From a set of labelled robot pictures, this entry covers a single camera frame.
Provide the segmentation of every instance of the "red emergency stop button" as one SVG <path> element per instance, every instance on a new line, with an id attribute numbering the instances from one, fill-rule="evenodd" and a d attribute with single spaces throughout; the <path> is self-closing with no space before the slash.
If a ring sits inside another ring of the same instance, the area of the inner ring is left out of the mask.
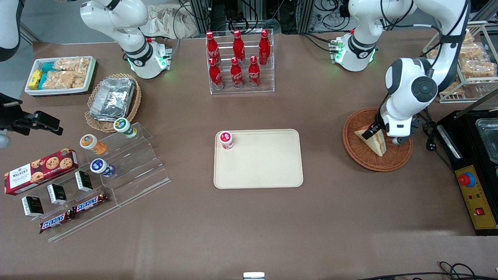
<path id="1" fill-rule="evenodd" d="M 484 209 L 483 208 L 476 208 L 476 215 L 478 215 L 478 216 L 484 215 Z"/>
<path id="2" fill-rule="evenodd" d="M 476 184 L 476 179 L 470 172 L 465 172 L 458 176 L 458 182 L 466 187 L 473 187 Z"/>

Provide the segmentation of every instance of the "wicker basket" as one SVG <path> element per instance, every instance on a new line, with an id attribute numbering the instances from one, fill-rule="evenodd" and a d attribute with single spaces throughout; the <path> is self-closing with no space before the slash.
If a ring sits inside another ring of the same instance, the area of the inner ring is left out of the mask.
<path id="1" fill-rule="evenodd" d="M 410 159 L 413 151 L 412 138 L 409 138 L 404 144 L 395 145 L 392 143 L 392 137 L 384 135 L 386 152 L 383 156 L 378 156 L 355 134 L 355 131 L 374 122 L 377 111 L 378 108 L 366 108 L 354 112 L 348 118 L 343 127 L 344 146 L 349 155 L 361 166 L 374 171 L 394 171 Z"/>
<path id="2" fill-rule="evenodd" d="M 133 118 L 135 117 L 138 107 L 140 106 L 140 101 L 142 99 L 142 91 L 140 89 L 140 86 L 138 85 L 138 82 L 136 79 L 128 74 L 113 74 L 107 78 L 115 78 L 115 79 L 122 79 L 122 78 L 128 78 L 130 80 L 133 80 L 135 82 L 135 90 L 133 92 L 133 99 L 131 100 L 130 104 L 130 110 L 128 112 L 128 117 L 127 119 L 131 122 Z M 99 91 L 100 84 L 102 81 L 93 89 L 92 94 L 88 98 L 88 109 L 92 107 L 93 101 L 95 100 L 95 95 Z M 90 116 L 90 111 L 85 112 L 85 119 L 87 120 L 87 123 L 89 126 L 96 130 L 100 130 L 102 132 L 106 133 L 113 133 L 116 132 L 113 128 L 113 122 L 103 122 L 103 121 L 97 121 L 92 116 Z"/>

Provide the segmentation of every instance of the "red glass bottle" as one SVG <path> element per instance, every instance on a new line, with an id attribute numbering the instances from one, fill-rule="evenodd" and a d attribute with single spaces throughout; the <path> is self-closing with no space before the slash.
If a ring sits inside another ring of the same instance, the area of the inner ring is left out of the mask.
<path id="1" fill-rule="evenodd" d="M 208 55 L 209 58 L 214 58 L 216 61 L 216 65 L 220 65 L 221 57 L 220 57 L 220 49 L 218 48 L 218 43 L 214 39 L 214 35 L 211 31 L 206 32 L 206 38 L 208 39 Z"/>
<path id="2" fill-rule="evenodd" d="M 209 77 L 211 82 L 213 82 L 213 89 L 220 90 L 223 89 L 223 80 L 221 78 L 221 71 L 216 66 L 216 60 L 214 58 L 209 59 Z"/>
<path id="3" fill-rule="evenodd" d="M 268 30 L 261 31 L 261 40 L 259 41 L 259 64 L 268 64 L 270 58 L 270 41 L 268 40 Z"/>
<path id="4" fill-rule="evenodd" d="M 259 72 L 259 65 L 257 64 L 257 57 L 255 55 L 250 57 L 249 66 L 249 85 L 252 88 L 259 87 L 261 83 L 261 77 Z"/>
<path id="5" fill-rule="evenodd" d="M 241 39 L 241 31 L 236 29 L 234 31 L 234 57 L 238 60 L 240 65 L 246 63 L 246 47 Z"/>
<path id="6" fill-rule="evenodd" d="M 232 74 L 232 83 L 234 88 L 241 89 L 244 87 L 244 82 L 242 81 L 242 68 L 239 65 L 239 60 L 236 57 L 232 58 L 232 68 L 230 69 Z"/>

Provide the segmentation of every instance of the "brown table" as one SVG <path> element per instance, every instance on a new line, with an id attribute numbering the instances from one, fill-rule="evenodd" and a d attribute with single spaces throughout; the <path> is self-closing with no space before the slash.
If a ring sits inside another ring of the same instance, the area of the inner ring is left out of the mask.
<path id="1" fill-rule="evenodd" d="M 352 280 L 438 271 L 436 261 L 463 262 L 497 276 L 498 238 L 475 237 L 454 175 L 414 137 L 400 170 L 375 173 L 346 153 L 341 130 L 355 110 L 376 107 L 384 73 L 398 57 L 416 57 L 429 31 L 385 32 L 362 72 L 331 65 L 300 36 L 278 36 L 276 91 L 268 96 L 215 97 L 207 87 L 204 40 L 185 40 L 172 70 L 141 80 L 136 121 L 172 182 L 58 243 L 48 243 L 19 201 L 0 196 L 0 274 L 6 279 Z M 92 55 L 97 81 L 131 73 L 115 43 L 35 44 L 35 57 Z M 0 151 L 9 171 L 62 147 L 78 146 L 88 96 L 31 98 L 26 111 L 61 119 L 64 135 L 10 133 Z M 455 106 L 432 104 L 438 120 Z M 219 190 L 213 185 L 213 141 L 220 130 L 296 129 L 304 183 L 299 188 Z"/>

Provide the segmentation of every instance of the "red cookie box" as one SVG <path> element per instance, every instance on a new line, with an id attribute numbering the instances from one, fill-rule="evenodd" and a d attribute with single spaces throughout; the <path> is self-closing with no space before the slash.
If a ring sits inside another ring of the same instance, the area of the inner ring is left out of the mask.
<path id="1" fill-rule="evenodd" d="M 18 195 L 76 169 L 76 153 L 70 148 L 64 148 L 5 173 L 4 191 L 6 194 Z"/>

